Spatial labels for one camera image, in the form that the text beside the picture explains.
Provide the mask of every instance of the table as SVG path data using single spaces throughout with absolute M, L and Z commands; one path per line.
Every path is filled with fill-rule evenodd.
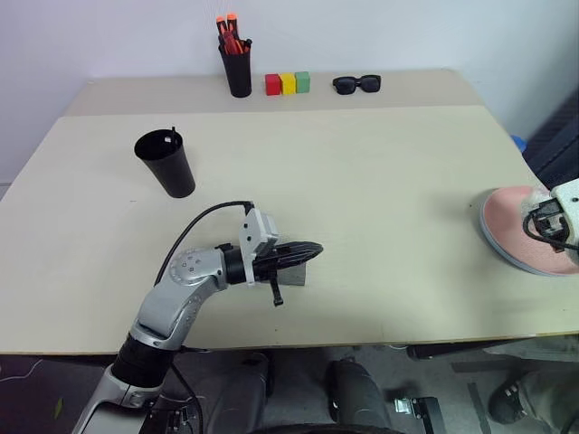
M 247 199 L 283 241 L 316 241 L 305 287 L 211 297 L 186 344 L 206 348 L 434 343 L 579 330 L 577 278 L 513 268 L 477 228 L 490 189 L 537 184 L 508 134 L 453 71 L 383 75 L 377 94 L 233 99 L 223 77 L 87 85 L 0 201 L 0 353 L 119 349 L 176 236 Z M 133 155 L 176 126 L 197 188 L 172 199 Z M 235 241 L 241 211 L 183 248 Z

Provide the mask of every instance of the black pen holder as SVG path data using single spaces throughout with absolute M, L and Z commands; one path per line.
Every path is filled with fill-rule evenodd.
M 186 197 L 195 189 L 195 180 L 176 131 L 158 129 L 145 134 L 135 144 L 135 155 L 147 165 L 171 197 Z
M 252 93 L 252 68 L 250 65 L 250 54 L 252 50 L 243 54 L 226 54 L 222 46 L 219 46 L 219 53 L 223 59 L 229 91 L 235 98 L 245 98 Z

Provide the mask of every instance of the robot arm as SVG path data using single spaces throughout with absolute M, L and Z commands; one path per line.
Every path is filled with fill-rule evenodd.
M 538 234 L 530 230 L 531 222 Z M 558 185 L 550 199 L 537 203 L 524 218 L 523 231 L 550 244 L 557 253 L 565 251 L 579 265 L 579 179 Z
M 103 373 L 72 434 L 85 432 L 104 402 L 132 409 L 152 406 L 201 305 L 211 295 L 230 284 L 269 280 L 275 305 L 280 304 L 276 270 L 312 259 L 322 248 L 310 242 L 274 247 L 277 240 L 273 219 L 252 208 L 240 228 L 240 248 L 222 245 L 177 254 L 146 295 L 117 359 Z

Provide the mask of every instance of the sunglasses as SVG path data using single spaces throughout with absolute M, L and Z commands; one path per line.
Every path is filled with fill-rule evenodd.
M 332 81 L 336 92 L 340 95 L 349 95 L 356 91 L 359 86 L 364 92 L 377 92 L 380 90 L 381 78 L 379 75 L 363 75 L 356 77 L 338 77 Z

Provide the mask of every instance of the white wall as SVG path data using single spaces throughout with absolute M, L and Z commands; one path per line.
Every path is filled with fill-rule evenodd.
M 7 191 L 8 191 L 8 185 L 1 185 L 0 184 L 0 201 L 2 200 L 2 198 L 4 197 L 4 195 L 6 194 Z
M 579 81 L 579 0 L 2 0 L 0 183 L 87 78 L 221 72 L 228 10 L 257 72 L 449 67 L 522 137 Z

